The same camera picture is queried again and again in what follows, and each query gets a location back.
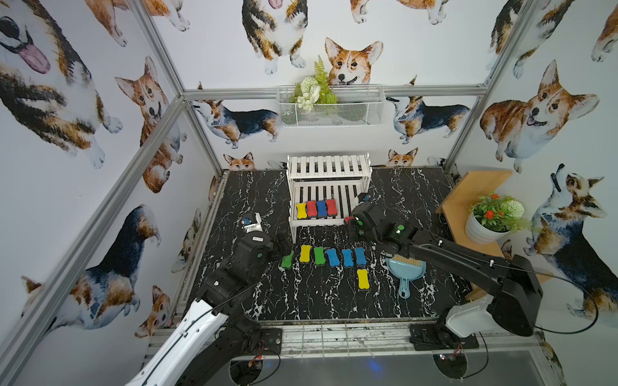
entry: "wall basket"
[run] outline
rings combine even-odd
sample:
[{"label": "wall basket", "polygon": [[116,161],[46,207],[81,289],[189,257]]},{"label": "wall basket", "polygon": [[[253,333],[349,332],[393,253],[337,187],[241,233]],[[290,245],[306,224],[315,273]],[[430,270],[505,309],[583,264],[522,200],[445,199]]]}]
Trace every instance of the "wall basket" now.
[{"label": "wall basket", "polygon": [[336,104],[314,104],[311,111],[293,102],[294,86],[277,88],[283,127],[376,126],[382,121],[384,90],[381,85],[333,86]]}]

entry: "cable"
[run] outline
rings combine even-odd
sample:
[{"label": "cable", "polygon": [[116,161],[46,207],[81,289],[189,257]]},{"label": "cable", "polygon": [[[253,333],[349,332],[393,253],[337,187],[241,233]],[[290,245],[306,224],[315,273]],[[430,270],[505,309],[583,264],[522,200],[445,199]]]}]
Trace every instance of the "cable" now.
[{"label": "cable", "polygon": [[[432,244],[421,244],[421,245],[417,245],[417,247],[418,247],[418,248],[421,248],[421,249],[424,249],[424,250],[431,250],[431,251],[434,251],[434,252],[436,252],[436,251],[441,251],[441,248],[440,248],[440,247],[437,247],[437,249],[436,249],[436,248],[435,248],[435,249],[431,249],[431,248],[426,248],[426,246],[433,246],[433,245],[432,245]],[[470,255],[465,254],[465,253],[461,253],[461,254],[463,254],[464,256],[466,256],[466,257],[468,257],[468,258],[470,258],[470,259],[473,259],[473,260],[476,260],[476,261],[480,261],[480,262],[483,262],[483,263],[485,263],[485,264],[490,264],[490,262],[489,262],[489,261],[485,261],[485,260],[482,260],[482,259],[476,258],[476,257],[474,257],[474,256],[470,256]],[[560,276],[556,276],[556,275],[552,275],[552,274],[546,274],[546,273],[544,273],[544,272],[529,271],[529,270],[527,270],[527,269],[516,268],[516,267],[510,267],[510,266],[501,266],[501,265],[498,265],[498,264],[493,264],[492,266],[493,266],[493,267],[506,268],[506,269],[512,269],[512,270],[514,270],[514,271],[522,271],[522,272],[527,272],[527,273],[529,273],[529,274],[543,275],[543,276],[547,276],[547,277],[555,277],[556,279],[560,279],[560,280],[563,280],[563,281],[565,281],[565,282],[567,282],[567,283],[571,283],[571,284],[572,284],[572,285],[574,285],[575,287],[579,288],[579,289],[580,289],[583,293],[585,293],[586,295],[588,295],[588,298],[589,298],[590,300],[592,300],[593,304],[595,305],[595,319],[592,321],[592,323],[591,323],[591,324],[587,325],[586,327],[584,327],[584,328],[582,328],[582,329],[580,329],[580,330],[576,330],[576,331],[566,331],[566,332],[563,332],[563,331],[554,331],[554,330],[549,330],[549,329],[544,329],[544,328],[542,328],[542,327],[538,327],[537,325],[535,325],[535,328],[537,328],[537,329],[539,329],[539,330],[541,330],[541,331],[545,331],[545,332],[553,332],[554,334],[561,334],[561,335],[573,335],[573,334],[579,334],[580,332],[584,332],[584,331],[586,331],[586,330],[590,330],[590,329],[592,328],[592,326],[594,326],[594,325],[596,324],[596,321],[597,321],[597,320],[599,320],[599,306],[596,304],[596,301],[595,301],[595,299],[592,297],[592,295],[590,294],[590,292],[588,292],[588,290],[586,290],[585,288],[583,288],[583,287],[582,287],[581,285],[579,285],[578,283],[575,283],[575,282],[574,282],[574,281],[572,281],[572,280],[565,279],[565,278],[560,277]]]},{"label": "cable", "polygon": [[[214,309],[221,307],[222,305],[226,304],[228,301],[234,300],[237,297],[239,297],[240,295],[244,294],[245,292],[249,291],[250,289],[252,289],[253,287],[255,287],[256,285],[258,285],[259,283],[262,282],[262,280],[264,280],[265,278],[267,278],[267,276],[264,276],[263,278],[261,278],[260,280],[258,280],[257,282],[251,284],[249,287],[245,288],[244,290],[238,292],[236,295],[230,297],[229,299],[227,299],[226,301],[224,301],[221,304],[217,304],[215,307],[212,307],[211,309],[209,309],[208,311],[206,311],[205,313],[203,313],[202,315],[198,316],[193,322],[191,322],[191,324],[185,329],[185,331],[188,331],[191,327],[193,327],[194,324],[197,323],[197,321],[199,321],[202,317],[205,317],[206,315],[208,315],[209,313],[213,312]],[[163,359],[165,359],[165,357],[167,356],[167,354],[169,354],[170,351],[172,351],[172,349],[174,348],[174,346],[176,346],[176,343],[178,343],[180,341],[180,339],[184,338],[185,335],[180,335],[178,337],[178,339],[176,339],[176,341],[172,344],[172,346],[170,348],[167,349],[167,351],[165,352],[165,354],[163,354],[163,356],[161,357],[161,359],[159,359],[159,361],[155,364],[155,366],[153,367],[153,369],[150,371],[150,374],[148,374],[148,377],[146,377],[146,380],[144,380],[144,382],[142,383],[142,386],[145,386],[148,383],[148,379],[150,379],[150,376],[153,375],[153,373],[155,372],[156,368],[159,367],[159,365],[161,364],[161,362],[163,361]]]},{"label": "cable", "polygon": [[473,377],[473,376],[477,375],[479,372],[485,370],[485,368],[489,364],[489,349],[487,348],[487,342],[485,342],[485,337],[483,336],[483,334],[481,334],[480,332],[478,334],[481,335],[481,338],[483,338],[483,344],[485,345],[485,354],[486,354],[486,358],[487,358],[485,360],[485,365],[483,367],[481,367],[481,369],[479,371],[473,372],[469,376],[462,377],[462,379],[470,378],[470,377]]},{"label": "cable", "polygon": [[277,370],[279,370],[279,366],[281,366],[281,355],[277,354],[275,351],[272,351],[272,350],[263,350],[263,351],[268,351],[269,353],[276,354],[276,355],[277,355],[277,357],[279,358],[279,362],[277,363],[277,367],[275,367],[275,370],[274,370],[272,373],[268,374],[268,376],[267,376],[266,378],[261,379],[261,380],[259,380],[259,381],[257,381],[257,382],[254,382],[254,383],[252,383],[252,384],[249,384],[249,386],[252,386],[252,385],[257,385],[258,383],[260,383],[260,382],[264,382],[266,379],[269,379],[270,377],[272,377],[272,376],[273,376],[273,374],[274,374],[274,373],[276,373],[276,372],[277,372]]}]

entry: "corgi illustration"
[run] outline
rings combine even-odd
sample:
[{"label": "corgi illustration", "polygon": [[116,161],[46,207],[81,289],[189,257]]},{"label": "corgi illustration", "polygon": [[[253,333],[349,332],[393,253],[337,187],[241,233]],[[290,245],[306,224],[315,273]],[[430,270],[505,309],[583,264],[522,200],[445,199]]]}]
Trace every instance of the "corgi illustration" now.
[{"label": "corgi illustration", "polygon": [[[122,92],[142,110],[144,126],[140,138],[141,146],[153,132],[163,111],[167,108],[167,97],[159,86],[155,63],[150,56],[146,56],[144,75],[137,80],[116,78],[116,83]],[[168,169],[172,166],[172,161],[177,164],[182,163],[182,154],[178,152],[180,151],[180,141],[185,140],[187,140],[187,134],[181,134],[178,125],[174,125],[159,147],[159,151],[150,161],[143,178],[146,186],[154,193],[159,193],[163,184],[169,179]]]},{"label": "corgi illustration", "polygon": [[366,85],[371,78],[371,66],[384,49],[383,43],[376,41],[362,51],[349,51],[330,38],[326,38],[324,47],[332,64],[330,85]]},{"label": "corgi illustration", "polygon": [[197,232],[200,229],[200,225],[201,211],[200,208],[197,208],[197,210],[195,211],[195,216],[193,217],[193,222],[191,223],[191,227],[185,234],[185,240],[182,242],[182,249],[178,254],[178,260],[172,266],[172,273],[180,272],[185,269],[185,266],[187,265],[187,260],[189,259],[189,255],[191,254],[191,249],[193,248],[193,244],[195,243],[195,238],[197,237]]},{"label": "corgi illustration", "polygon": [[[144,252],[144,241],[155,237],[161,244],[155,215],[144,204],[126,217],[118,236],[99,265],[88,268],[77,279],[60,311],[49,325],[46,334],[65,325],[84,330],[100,329],[110,324],[121,311],[128,315],[131,306],[137,311],[140,299],[135,283]],[[22,277],[28,291],[24,315],[41,284]]]},{"label": "corgi illustration", "polygon": [[193,101],[192,105],[204,118],[206,126],[218,137],[238,148],[238,141],[250,135],[266,131],[272,135],[270,142],[277,140],[281,120],[279,114],[270,110],[230,111],[223,101]]},{"label": "corgi illustration", "polygon": [[522,161],[532,157],[554,138],[570,120],[583,117],[596,108],[594,94],[571,95],[558,79],[552,61],[541,79],[538,94],[528,102],[503,101],[492,104],[481,117],[487,139],[498,144],[496,159],[504,154],[515,158],[514,168],[522,172]]},{"label": "corgi illustration", "polygon": [[418,148],[415,148],[405,154],[399,154],[393,149],[390,149],[388,151],[388,163],[386,165],[375,165],[374,167],[411,167],[417,153]]},{"label": "corgi illustration", "polygon": [[300,69],[305,60],[298,53],[307,27],[307,0],[243,0],[242,25],[255,54],[264,57],[264,72],[277,72],[279,56],[290,56]]},{"label": "corgi illustration", "polygon": [[[543,255],[561,274],[585,288],[599,307],[600,320],[618,327],[618,278],[583,235],[588,217],[607,216],[590,195],[590,189],[602,179],[583,178],[560,164],[551,174],[551,196],[532,217],[532,237],[526,239],[530,247],[523,251]],[[595,317],[595,306],[587,294],[580,309],[567,308],[574,316]]]},{"label": "corgi illustration", "polygon": [[[416,77],[410,85],[414,86]],[[403,96],[399,98],[387,97],[387,101],[395,105],[393,126],[402,134],[399,139],[404,140],[403,145],[417,134],[426,133],[435,128],[446,126],[449,138],[465,121],[470,109],[462,104],[453,106],[427,106],[422,96]]]},{"label": "corgi illustration", "polygon": [[[544,41],[554,33],[562,18],[567,13],[567,10],[575,0],[544,0],[541,9],[534,16],[533,27],[528,32],[523,41],[519,44],[516,53],[517,62],[513,67],[513,75],[519,79],[523,75],[523,65],[536,52]],[[490,52],[495,51],[496,57],[487,65],[491,70],[496,61],[497,56],[502,51],[504,43],[517,19],[517,14],[522,7],[522,0],[509,0],[502,8],[502,11],[496,18],[496,24],[491,34]]]},{"label": "corgi illustration", "polygon": [[618,5],[605,22],[605,28],[596,41],[595,48],[592,50],[592,60],[595,62],[603,61],[604,52],[612,52],[614,43],[618,40]]},{"label": "corgi illustration", "polygon": [[240,159],[228,156],[227,154],[223,154],[223,158],[230,164],[229,170],[256,170],[255,164],[253,163],[253,154],[251,154],[251,152]]},{"label": "corgi illustration", "polygon": [[[367,14],[367,2],[369,0],[350,0],[352,17],[357,23],[364,23]],[[444,5],[449,0],[397,0],[401,4],[412,9],[426,9],[429,16],[429,23],[438,24],[446,17]]]},{"label": "corgi illustration", "polygon": [[172,325],[172,318],[169,314],[171,300],[163,291],[153,285],[153,310],[148,315],[148,319],[141,324],[135,331],[136,338],[145,338],[153,334],[156,329],[168,328]]},{"label": "corgi illustration", "polygon": [[[444,163],[446,162],[446,158],[441,157],[427,157],[427,165],[429,166],[439,166],[444,167]],[[451,178],[454,183],[459,182],[462,179],[462,175],[459,174],[459,170],[457,170],[457,164],[453,164],[453,168],[451,169]]]},{"label": "corgi illustration", "polygon": [[81,149],[99,169],[105,153],[95,132],[110,117],[90,71],[38,0],[0,1],[0,99],[22,125],[70,157]]},{"label": "corgi illustration", "polygon": [[[180,14],[183,0],[143,0],[151,16],[165,16],[180,31],[189,29],[189,22]],[[129,10],[127,0],[86,0],[88,8],[95,15],[111,37],[116,40],[120,47],[127,45],[127,40],[122,37],[122,31],[116,24],[116,10],[114,8]]]}]

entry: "black marble surface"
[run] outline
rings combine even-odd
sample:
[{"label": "black marble surface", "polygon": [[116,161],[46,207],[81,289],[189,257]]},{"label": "black marble surface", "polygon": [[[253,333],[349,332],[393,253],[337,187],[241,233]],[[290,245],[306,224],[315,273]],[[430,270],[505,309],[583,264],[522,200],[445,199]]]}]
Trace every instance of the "black marble surface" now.
[{"label": "black marble surface", "polygon": [[[434,213],[450,190],[438,167],[375,168],[369,193],[373,202],[391,208],[413,225],[452,240],[445,218]],[[204,277],[232,253],[234,243],[243,236],[239,225],[242,214],[259,212],[265,232],[290,235],[290,197],[284,171],[231,172],[223,194],[191,299]],[[313,252],[310,263],[300,263],[303,244],[337,248],[342,263],[342,249],[364,246],[367,266],[361,268],[368,270],[370,289],[358,289],[356,265],[331,268],[327,257],[325,265],[316,266]],[[265,273],[268,278],[243,304],[250,317],[258,321],[437,317],[446,308],[464,302],[470,291],[468,281],[428,264],[426,274],[410,284],[410,298],[400,298],[399,279],[388,272],[385,259],[362,243],[349,242],[344,226],[300,227],[294,251],[292,268],[282,269],[280,261],[273,262]]]}]

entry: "metal grid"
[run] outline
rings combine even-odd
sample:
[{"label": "metal grid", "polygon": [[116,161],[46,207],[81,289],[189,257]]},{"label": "metal grid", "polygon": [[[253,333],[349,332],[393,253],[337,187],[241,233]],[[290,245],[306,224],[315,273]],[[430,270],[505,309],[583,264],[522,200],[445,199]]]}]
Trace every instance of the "metal grid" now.
[{"label": "metal grid", "polygon": [[337,104],[314,104],[307,111],[293,102],[294,86],[277,88],[277,102],[284,127],[375,126],[382,121],[384,90],[381,85],[362,88],[334,86]]}]

